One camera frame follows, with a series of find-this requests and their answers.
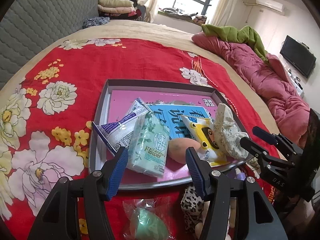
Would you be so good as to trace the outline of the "plush bunny pink dress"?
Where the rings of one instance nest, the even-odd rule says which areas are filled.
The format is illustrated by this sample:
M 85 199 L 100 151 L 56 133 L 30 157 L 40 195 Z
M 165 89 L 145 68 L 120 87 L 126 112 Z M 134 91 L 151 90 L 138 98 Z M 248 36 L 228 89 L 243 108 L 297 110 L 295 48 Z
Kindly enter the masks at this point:
M 202 211 L 202 221 L 195 225 L 195 235 L 197 239 L 200 239 L 200 235 L 204 226 L 204 222 L 207 217 L 208 208 L 210 205 L 210 201 L 204 203 L 204 208 Z M 229 206 L 229 217 L 228 217 L 228 226 L 227 226 L 227 234 L 225 239 L 232 239 L 233 231 L 235 227 L 235 215 L 236 215 L 236 199 L 231 198 L 230 206 Z

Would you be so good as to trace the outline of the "white floral cloth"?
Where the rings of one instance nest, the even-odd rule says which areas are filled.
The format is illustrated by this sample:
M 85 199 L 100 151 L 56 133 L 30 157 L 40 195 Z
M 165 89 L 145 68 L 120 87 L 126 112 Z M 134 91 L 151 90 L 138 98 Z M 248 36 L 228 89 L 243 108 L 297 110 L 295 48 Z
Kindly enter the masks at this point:
M 224 103 L 217 107 L 213 128 L 214 140 L 224 154 L 236 160 L 248 157 L 249 152 L 240 146 L 240 140 L 249 136 L 237 126 L 232 110 Z

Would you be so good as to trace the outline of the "yellow cartoon wipes pack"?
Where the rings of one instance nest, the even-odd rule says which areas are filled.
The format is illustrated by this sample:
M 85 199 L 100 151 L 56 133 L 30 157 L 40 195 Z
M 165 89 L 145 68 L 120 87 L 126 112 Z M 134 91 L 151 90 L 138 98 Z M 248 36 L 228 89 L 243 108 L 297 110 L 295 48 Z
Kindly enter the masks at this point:
M 181 119 L 193 138 L 200 144 L 197 153 L 211 167 L 229 164 L 226 155 L 217 145 L 214 137 L 213 122 L 210 118 L 196 118 L 182 115 Z

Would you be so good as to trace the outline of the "pink beauty sponge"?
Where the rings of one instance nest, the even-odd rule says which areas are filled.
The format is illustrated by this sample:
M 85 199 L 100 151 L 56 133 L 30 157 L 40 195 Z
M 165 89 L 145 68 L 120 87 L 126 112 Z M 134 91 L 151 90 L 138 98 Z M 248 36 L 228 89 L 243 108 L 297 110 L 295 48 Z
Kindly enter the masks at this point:
M 186 164 L 185 152 L 189 147 L 198 150 L 200 143 L 190 138 L 171 139 L 168 143 L 168 156 L 177 163 Z

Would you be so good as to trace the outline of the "green flower tissue pack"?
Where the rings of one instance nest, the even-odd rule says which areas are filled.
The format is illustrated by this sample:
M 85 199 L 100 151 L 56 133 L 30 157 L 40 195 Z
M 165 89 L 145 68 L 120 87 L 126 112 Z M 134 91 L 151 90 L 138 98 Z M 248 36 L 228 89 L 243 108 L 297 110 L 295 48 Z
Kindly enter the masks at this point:
M 138 117 L 129 144 L 127 168 L 151 177 L 165 172 L 170 129 L 153 112 Z

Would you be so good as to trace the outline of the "plush bunny purple dress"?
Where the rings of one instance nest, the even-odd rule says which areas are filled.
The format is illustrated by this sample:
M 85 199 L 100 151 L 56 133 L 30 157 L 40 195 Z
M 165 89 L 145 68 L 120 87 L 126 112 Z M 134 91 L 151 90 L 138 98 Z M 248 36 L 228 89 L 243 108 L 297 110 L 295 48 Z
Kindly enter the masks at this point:
M 245 180 L 246 174 L 240 168 L 234 167 L 231 170 L 226 172 L 226 175 L 229 179 Z

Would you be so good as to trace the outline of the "pink quilted comforter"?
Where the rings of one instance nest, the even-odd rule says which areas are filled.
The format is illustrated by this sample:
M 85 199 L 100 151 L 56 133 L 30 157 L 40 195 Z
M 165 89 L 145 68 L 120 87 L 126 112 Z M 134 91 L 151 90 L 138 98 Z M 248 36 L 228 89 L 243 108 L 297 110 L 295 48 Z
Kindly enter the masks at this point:
M 310 107 L 276 56 L 268 53 L 266 63 L 246 44 L 225 42 L 204 33 L 193 35 L 192 41 L 223 58 L 266 103 L 281 134 L 299 147 L 305 146 Z

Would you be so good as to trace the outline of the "green sponge in plastic bag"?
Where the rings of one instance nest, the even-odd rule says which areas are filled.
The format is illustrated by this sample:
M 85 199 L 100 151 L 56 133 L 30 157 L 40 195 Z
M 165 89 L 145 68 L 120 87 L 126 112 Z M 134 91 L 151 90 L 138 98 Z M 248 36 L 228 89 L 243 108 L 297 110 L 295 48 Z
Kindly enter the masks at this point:
M 170 197 L 131 199 L 123 201 L 127 217 L 125 239 L 174 239 L 171 230 Z

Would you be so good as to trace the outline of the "green blanket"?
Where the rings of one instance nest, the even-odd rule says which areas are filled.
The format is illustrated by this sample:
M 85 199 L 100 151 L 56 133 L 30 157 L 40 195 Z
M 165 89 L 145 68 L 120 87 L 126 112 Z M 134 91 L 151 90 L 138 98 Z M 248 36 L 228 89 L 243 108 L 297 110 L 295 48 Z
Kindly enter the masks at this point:
M 248 25 L 238 30 L 233 26 L 218 27 L 211 24 L 203 24 L 202 31 L 207 37 L 215 36 L 224 42 L 246 44 L 260 59 L 265 63 L 268 62 L 267 51 L 264 48 L 260 35 Z

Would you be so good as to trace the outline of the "blue pink book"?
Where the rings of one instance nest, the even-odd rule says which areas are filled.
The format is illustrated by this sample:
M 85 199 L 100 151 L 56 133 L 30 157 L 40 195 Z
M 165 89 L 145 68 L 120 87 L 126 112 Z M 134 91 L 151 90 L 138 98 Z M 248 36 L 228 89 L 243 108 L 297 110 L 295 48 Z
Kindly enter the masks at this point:
M 123 118 L 136 98 L 141 98 L 155 113 L 157 118 L 170 128 L 171 139 L 190 138 L 191 135 L 181 120 L 181 115 L 194 117 L 214 117 L 217 108 L 210 96 L 171 92 L 149 92 L 138 90 L 119 90 L 111 92 L 110 105 L 106 112 L 106 122 L 115 122 Z M 126 169 L 121 183 L 173 183 L 189 177 L 186 165 L 181 165 L 167 157 L 163 178 L 155 178 Z

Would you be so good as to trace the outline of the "white air conditioner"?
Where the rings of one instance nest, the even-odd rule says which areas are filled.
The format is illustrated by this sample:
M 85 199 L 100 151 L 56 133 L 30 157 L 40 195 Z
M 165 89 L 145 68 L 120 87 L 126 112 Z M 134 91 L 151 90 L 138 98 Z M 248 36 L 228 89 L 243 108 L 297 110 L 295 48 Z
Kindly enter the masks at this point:
M 256 0 L 256 3 L 277 12 L 284 12 L 284 5 L 274 0 Z

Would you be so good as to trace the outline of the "blue patterned cloth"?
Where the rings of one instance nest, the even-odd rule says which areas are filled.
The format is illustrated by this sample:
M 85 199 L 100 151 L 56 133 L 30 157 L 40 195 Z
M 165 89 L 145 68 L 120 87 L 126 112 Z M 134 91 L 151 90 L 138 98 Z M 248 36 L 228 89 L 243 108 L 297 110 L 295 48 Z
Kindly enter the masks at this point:
M 93 18 L 88 18 L 84 20 L 82 28 L 90 28 L 90 27 L 95 27 L 95 26 L 100 26 L 100 25 L 105 25 L 110 22 L 109 17 L 93 17 Z

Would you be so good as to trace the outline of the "stack of folded blankets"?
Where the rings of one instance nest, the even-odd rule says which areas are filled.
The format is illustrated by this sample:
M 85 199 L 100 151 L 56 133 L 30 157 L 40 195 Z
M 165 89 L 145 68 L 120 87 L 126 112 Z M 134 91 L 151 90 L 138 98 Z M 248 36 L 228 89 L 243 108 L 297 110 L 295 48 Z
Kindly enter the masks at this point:
M 98 12 L 110 20 L 143 21 L 146 7 L 137 0 L 98 0 Z

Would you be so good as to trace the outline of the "grey quilted headboard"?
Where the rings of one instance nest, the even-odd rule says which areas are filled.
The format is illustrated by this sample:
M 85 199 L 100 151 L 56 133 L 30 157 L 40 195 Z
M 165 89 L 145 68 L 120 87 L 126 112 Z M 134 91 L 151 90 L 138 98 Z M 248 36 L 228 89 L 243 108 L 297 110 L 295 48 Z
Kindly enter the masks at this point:
M 98 0 L 15 0 L 1 20 L 1 86 L 35 55 L 97 14 Z

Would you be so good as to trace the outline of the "black wall television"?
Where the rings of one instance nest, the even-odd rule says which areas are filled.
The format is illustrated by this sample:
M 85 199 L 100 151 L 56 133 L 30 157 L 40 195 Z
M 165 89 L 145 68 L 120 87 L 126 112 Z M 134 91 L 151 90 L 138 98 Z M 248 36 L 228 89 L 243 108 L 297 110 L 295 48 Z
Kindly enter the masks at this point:
M 316 57 L 310 52 L 308 47 L 287 35 L 281 47 L 280 54 L 287 62 L 293 65 L 300 74 L 309 78 L 315 67 Z

